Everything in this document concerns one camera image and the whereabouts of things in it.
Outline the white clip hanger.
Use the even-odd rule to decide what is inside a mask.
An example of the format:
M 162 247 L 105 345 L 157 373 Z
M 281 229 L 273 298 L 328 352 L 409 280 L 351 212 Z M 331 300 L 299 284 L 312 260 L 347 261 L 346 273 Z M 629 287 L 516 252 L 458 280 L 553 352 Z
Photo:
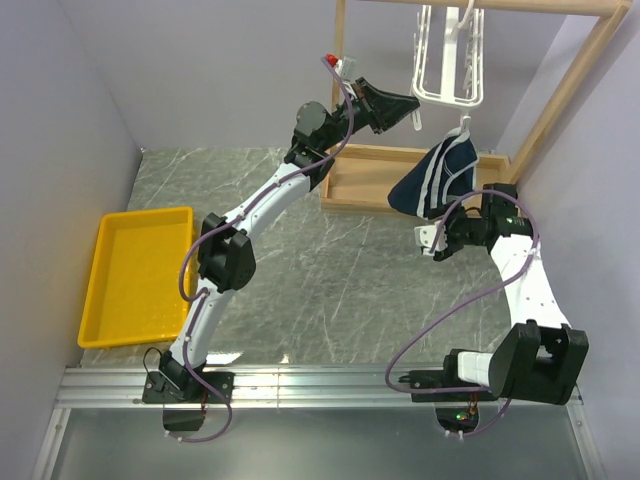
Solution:
M 471 111 L 484 100 L 485 12 L 469 1 L 465 8 L 448 7 L 444 14 L 440 80 L 428 86 L 429 41 L 432 7 L 423 5 L 416 14 L 413 37 L 413 70 L 410 93 L 428 105 L 449 107 L 459 112 L 458 130 L 470 130 Z

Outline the navy blue underwear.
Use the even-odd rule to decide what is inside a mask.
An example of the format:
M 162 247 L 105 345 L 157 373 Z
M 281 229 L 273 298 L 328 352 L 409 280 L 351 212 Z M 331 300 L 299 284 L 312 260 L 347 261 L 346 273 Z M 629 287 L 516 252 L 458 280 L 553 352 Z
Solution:
M 470 132 L 455 128 L 391 189 L 388 204 L 402 214 L 436 218 L 475 189 L 478 164 Z

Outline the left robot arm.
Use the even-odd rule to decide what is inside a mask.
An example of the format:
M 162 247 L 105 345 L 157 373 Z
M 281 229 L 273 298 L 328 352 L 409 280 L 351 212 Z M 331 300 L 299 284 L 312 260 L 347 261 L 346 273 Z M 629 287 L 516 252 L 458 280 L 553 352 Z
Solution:
M 189 251 L 198 262 L 196 294 L 180 334 L 160 357 L 156 390 L 179 402 L 203 398 L 209 341 L 231 298 L 256 270 L 253 241 L 325 179 L 351 134 L 364 127 L 381 134 L 419 107 L 417 98 L 379 90 L 363 78 L 342 89 L 345 100 L 334 112 L 315 101 L 300 107 L 291 146 L 258 191 L 226 214 L 203 221 Z

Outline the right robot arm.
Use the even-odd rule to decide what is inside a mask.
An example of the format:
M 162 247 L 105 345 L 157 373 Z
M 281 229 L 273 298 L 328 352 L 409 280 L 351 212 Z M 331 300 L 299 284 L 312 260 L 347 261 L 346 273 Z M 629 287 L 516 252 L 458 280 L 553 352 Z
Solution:
M 497 267 L 511 329 L 492 353 L 454 349 L 446 356 L 442 391 L 465 398 L 475 387 L 495 398 L 551 405 L 568 402 L 589 348 L 554 298 L 534 223 L 516 205 L 513 184 L 487 184 L 477 216 L 461 205 L 448 218 L 416 229 L 424 253 L 443 261 L 465 246 L 482 246 Z

